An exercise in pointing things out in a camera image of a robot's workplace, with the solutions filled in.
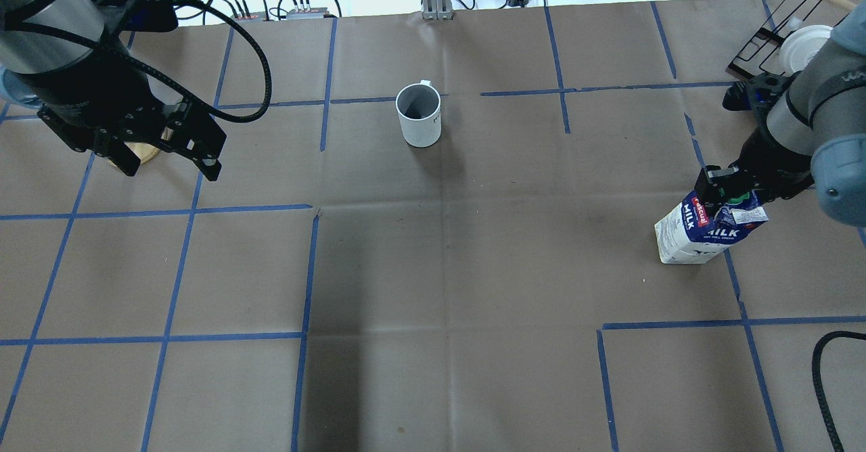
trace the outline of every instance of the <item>wire rack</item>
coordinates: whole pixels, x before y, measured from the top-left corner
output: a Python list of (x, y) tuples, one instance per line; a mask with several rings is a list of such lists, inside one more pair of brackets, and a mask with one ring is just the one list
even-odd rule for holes
[[(767, 9), (767, 20), (727, 64), (728, 72), (744, 80), (752, 79), (761, 73), (791, 75), (793, 72), (786, 72), (777, 61), (779, 48), (785, 43), (785, 39), (808, 22), (827, 23), (827, 26), (835, 27), (847, 15), (827, 20), (827, 17), (832, 15), (829, 11), (828, 14), (815, 14), (816, 11), (824, 12), (823, 9), (835, 11), (832, 5), (822, 7), (822, 0), (782, 0), (772, 12), (767, 0), (762, 1)], [(812, 21), (811, 18), (817, 15), (822, 16), (821, 20)]]

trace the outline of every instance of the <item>blue and white carton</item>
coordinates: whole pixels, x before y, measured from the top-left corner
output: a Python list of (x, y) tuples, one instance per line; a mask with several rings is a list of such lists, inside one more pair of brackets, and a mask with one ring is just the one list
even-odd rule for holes
[(665, 264), (703, 264), (768, 220), (754, 192), (726, 203), (710, 218), (692, 191), (656, 223), (658, 255)]

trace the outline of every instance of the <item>white mug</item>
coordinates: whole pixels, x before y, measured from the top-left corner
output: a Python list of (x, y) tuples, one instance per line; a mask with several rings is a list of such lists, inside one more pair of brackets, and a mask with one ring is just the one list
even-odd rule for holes
[(426, 148), (442, 135), (442, 96), (430, 80), (407, 85), (396, 94), (396, 115), (403, 139), (416, 148)]

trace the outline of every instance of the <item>red logo on carton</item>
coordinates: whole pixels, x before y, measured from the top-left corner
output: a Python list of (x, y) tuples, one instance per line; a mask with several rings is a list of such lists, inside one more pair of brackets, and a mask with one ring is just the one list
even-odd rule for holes
[(695, 211), (698, 214), (698, 227), (704, 227), (709, 225), (709, 217), (706, 216), (706, 209), (701, 205), (701, 200), (698, 197), (692, 197), (692, 203), (695, 205)]

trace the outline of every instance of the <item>white label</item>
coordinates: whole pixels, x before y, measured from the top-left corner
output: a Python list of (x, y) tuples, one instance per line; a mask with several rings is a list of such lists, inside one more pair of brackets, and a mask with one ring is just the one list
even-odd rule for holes
[(754, 208), (752, 210), (740, 210), (738, 208), (732, 208), (731, 214), (733, 215), (733, 221), (739, 224), (748, 224), (748, 223), (766, 223), (770, 218), (767, 217), (767, 212), (764, 211), (763, 206), (758, 206), (758, 208)]

